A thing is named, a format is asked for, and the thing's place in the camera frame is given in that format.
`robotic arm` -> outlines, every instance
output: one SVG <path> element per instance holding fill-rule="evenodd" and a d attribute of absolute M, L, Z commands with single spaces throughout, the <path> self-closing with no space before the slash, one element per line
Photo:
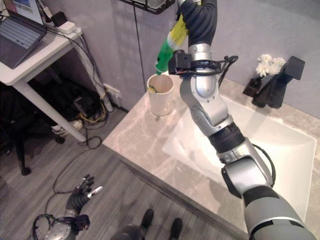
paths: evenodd
<path fill-rule="evenodd" d="M 79 215 L 82 207 L 96 194 L 102 191 L 99 186 L 91 191 L 94 177 L 87 174 L 82 178 L 83 182 L 78 185 L 67 200 L 63 217 L 55 219 L 45 240 L 75 240 L 79 231 L 87 230 L 90 225 L 88 215 Z M 37 240 L 33 224 L 33 239 Z"/>
<path fill-rule="evenodd" d="M 182 76 L 180 95 L 192 119 L 216 149 L 224 181 L 231 194 L 244 200 L 244 217 L 251 240 L 315 240 L 290 204 L 273 191 L 275 179 L 254 146 L 244 137 L 219 95 L 211 43 L 217 25 L 217 0 L 178 0 L 189 30 L 188 54 L 173 53 L 169 73 Z"/>

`chair leg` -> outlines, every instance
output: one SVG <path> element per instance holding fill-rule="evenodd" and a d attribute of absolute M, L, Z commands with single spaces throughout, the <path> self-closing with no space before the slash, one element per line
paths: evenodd
<path fill-rule="evenodd" d="M 20 162 L 21 174 L 26 176 L 31 173 L 30 168 L 25 165 L 25 147 L 24 141 L 22 139 L 16 139 L 14 141 L 16 154 L 18 156 L 18 160 Z"/>

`laptop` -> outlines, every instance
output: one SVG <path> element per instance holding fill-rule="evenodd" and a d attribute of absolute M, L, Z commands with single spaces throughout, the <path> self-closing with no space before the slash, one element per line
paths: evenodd
<path fill-rule="evenodd" d="M 0 23 L 0 62 L 14 69 L 47 31 L 37 0 L 3 0 L 9 16 Z"/>

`laptop screen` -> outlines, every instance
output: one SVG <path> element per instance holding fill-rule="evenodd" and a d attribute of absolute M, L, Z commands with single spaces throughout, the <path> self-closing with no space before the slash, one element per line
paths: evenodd
<path fill-rule="evenodd" d="M 43 25 L 36 0 L 3 0 L 6 8 Z"/>

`laptop keyboard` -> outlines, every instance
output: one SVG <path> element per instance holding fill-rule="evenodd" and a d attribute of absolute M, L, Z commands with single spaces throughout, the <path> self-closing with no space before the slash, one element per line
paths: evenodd
<path fill-rule="evenodd" d="M 25 49 L 28 49 L 40 36 L 39 33 L 21 26 L 10 19 L 6 19 L 0 24 L 0 35 Z"/>

